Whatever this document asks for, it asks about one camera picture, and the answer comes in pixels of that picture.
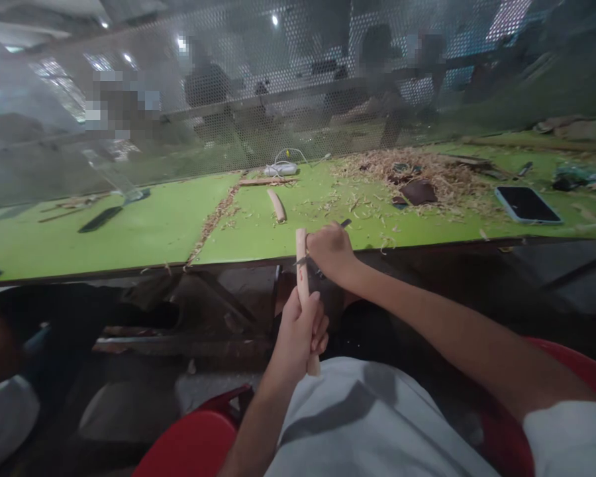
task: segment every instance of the white sleeve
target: white sleeve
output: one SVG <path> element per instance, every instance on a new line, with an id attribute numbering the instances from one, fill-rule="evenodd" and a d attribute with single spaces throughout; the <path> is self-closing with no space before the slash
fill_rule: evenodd
<path id="1" fill-rule="evenodd" d="M 523 421 L 536 477 L 596 476 L 596 402 L 564 401 Z"/>

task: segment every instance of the phone screen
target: phone screen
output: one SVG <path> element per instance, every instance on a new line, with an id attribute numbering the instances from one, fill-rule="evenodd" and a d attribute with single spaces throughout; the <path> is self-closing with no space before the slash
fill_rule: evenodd
<path id="1" fill-rule="evenodd" d="M 561 219 L 529 187 L 497 187 L 505 201 L 512 207 L 519 219 L 531 221 L 560 222 Z"/>

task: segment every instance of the hand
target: hand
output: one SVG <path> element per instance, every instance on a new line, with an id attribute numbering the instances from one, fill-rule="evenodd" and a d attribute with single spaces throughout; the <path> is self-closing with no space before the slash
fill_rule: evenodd
<path id="1" fill-rule="evenodd" d="M 307 373 L 309 357 L 312 354 L 322 354 L 326 349 L 329 340 L 326 332 L 328 326 L 329 318 L 324 314 L 320 292 L 313 292 L 302 309 L 298 287 L 295 287 L 283 308 L 270 370 L 279 379 L 297 384 Z"/>
<path id="2" fill-rule="evenodd" d="M 323 274 L 338 285 L 339 277 L 357 261 L 349 234 L 337 222 L 307 235 L 307 250 Z"/>

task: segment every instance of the smartphone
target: smartphone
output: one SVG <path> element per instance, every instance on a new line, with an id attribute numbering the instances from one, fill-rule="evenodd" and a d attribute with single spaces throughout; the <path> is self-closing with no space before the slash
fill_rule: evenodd
<path id="1" fill-rule="evenodd" d="M 529 187 L 496 187 L 495 195 L 516 222 L 562 224 L 556 212 Z"/>
<path id="2" fill-rule="evenodd" d="M 96 218 L 88 222 L 88 224 L 84 225 L 78 233 L 86 233 L 96 231 L 99 227 L 104 225 L 110 219 L 112 219 L 115 215 L 120 213 L 124 208 L 123 207 L 111 207 L 110 209 L 104 210 L 104 212 L 100 213 Z"/>

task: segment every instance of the left hand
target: left hand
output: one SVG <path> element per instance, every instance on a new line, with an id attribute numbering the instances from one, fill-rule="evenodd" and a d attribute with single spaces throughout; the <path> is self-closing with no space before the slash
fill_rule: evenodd
<path id="1" fill-rule="evenodd" d="M 283 308 L 270 369 L 281 379 L 297 384 L 307 373 L 309 357 L 320 355 L 326 349 L 328 326 L 329 318 L 324 314 L 320 292 L 312 293 L 303 309 L 298 299 L 298 288 L 294 288 Z"/>

